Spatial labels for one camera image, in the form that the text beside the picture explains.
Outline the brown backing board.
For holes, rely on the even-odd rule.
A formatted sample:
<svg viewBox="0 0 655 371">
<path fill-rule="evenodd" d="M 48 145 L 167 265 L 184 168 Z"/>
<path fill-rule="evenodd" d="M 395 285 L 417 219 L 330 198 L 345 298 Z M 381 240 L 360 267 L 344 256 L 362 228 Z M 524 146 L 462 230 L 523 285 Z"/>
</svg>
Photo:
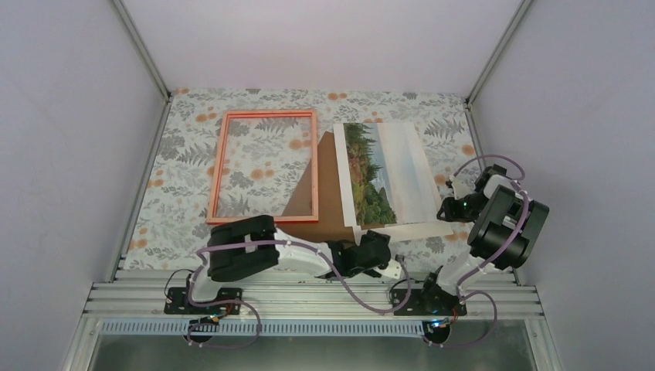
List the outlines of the brown backing board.
<svg viewBox="0 0 655 371">
<path fill-rule="evenodd" d="M 334 134 L 329 131 L 323 134 L 317 145 L 317 184 L 318 221 L 280 223 L 278 227 L 291 236 L 315 243 L 324 241 L 354 243 L 353 229 L 344 224 Z M 310 201 L 311 167 L 307 166 L 282 215 L 304 214 L 311 210 Z"/>
</svg>

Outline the landscape photo print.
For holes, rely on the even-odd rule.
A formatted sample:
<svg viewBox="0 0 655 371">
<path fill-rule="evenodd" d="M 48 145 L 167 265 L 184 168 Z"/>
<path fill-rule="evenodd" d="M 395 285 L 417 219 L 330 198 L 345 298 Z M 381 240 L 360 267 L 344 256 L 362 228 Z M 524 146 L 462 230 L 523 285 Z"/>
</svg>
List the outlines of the landscape photo print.
<svg viewBox="0 0 655 371">
<path fill-rule="evenodd" d="M 412 122 L 333 127 L 345 226 L 430 223 L 442 198 Z"/>
</svg>

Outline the white mat board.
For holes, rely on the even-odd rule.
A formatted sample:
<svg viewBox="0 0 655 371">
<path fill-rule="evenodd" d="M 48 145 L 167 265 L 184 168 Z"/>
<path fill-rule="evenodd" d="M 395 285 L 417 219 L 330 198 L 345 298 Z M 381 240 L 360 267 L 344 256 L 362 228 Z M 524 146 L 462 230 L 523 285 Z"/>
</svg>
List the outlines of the white mat board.
<svg viewBox="0 0 655 371">
<path fill-rule="evenodd" d="M 445 237 L 453 233 L 449 223 L 436 218 L 437 206 L 441 197 L 438 193 L 429 192 L 427 196 L 405 194 L 396 197 L 392 209 L 397 223 L 382 226 L 353 226 L 352 230 L 357 242 L 364 233 L 372 230 L 390 236 L 391 242 L 421 240 L 430 237 Z"/>
</svg>

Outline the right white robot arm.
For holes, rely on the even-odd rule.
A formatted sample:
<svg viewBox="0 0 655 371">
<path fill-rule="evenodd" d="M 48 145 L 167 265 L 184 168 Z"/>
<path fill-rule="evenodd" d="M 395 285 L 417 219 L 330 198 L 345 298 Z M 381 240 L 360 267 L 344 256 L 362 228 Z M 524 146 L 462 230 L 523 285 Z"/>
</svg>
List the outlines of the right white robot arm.
<svg viewBox="0 0 655 371">
<path fill-rule="evenodd" d="M 466 289 L 483 276 L 521 267 L 550 213 L 499 165 L 486 167 L 472 188 L 457 175 L 451 175 L 446 185 L 453 194 L 443 200 L 437 219 L 473 226 L 467 237 L 469 250 L 424 282 L 418 302 L 429 315 L 462 301 Z"/>
</svg>

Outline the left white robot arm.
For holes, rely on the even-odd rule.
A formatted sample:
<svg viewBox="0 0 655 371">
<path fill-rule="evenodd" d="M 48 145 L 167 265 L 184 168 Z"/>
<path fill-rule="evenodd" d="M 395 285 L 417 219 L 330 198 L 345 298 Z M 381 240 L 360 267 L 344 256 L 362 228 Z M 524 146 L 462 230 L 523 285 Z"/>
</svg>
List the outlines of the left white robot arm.
<svg viewBox="0 0 655 371">
<path fill-rule="evenodd" d="M 392 257 L 389 241 L 385 234 L 370 232 L 359 244 L 311 242 L 282 231 L 265 215 L 216 226 L 206 246 L 196 252 L 201 264 L 188 279 L 184 302 L 194 312 L 206 312 L 224 284 L 274 267 L 324 280 L 359 274 L 397 279 L 402 266 Z"/>
</svg>

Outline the red picture frame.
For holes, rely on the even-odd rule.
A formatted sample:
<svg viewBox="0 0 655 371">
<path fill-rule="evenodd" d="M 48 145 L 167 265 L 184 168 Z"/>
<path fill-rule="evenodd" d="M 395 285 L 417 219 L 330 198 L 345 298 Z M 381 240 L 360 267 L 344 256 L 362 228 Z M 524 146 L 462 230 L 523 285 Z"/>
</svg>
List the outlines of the red picture frame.
<svg viewBox="0 0 655 371">
<path fill-rule="evenodd" d="M 270 215 L 278 223 L 316 223 L 317 112 L 226 111 L 206 222 Z"/>
</svg>

